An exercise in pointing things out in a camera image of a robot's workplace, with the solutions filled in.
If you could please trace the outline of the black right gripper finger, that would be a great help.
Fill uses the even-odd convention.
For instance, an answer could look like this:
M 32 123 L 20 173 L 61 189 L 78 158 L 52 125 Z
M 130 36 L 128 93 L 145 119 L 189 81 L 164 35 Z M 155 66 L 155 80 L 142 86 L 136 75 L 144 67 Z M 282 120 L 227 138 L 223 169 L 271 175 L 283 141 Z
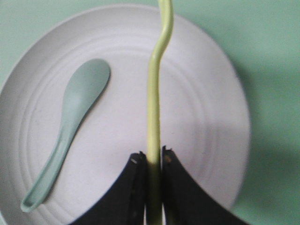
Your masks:
M 172 149 L 162 148 L 162 198 L 167 225 L 246 225 L 190 176 Z

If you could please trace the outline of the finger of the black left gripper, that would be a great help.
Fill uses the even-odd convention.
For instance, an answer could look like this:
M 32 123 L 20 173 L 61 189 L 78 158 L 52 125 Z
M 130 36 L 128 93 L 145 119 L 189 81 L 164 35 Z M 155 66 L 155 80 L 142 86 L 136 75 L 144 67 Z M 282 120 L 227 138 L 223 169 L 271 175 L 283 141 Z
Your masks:
M 133 153 L 117 180 L 73 225 L 143 225 L 147 191 L 147 161 Z

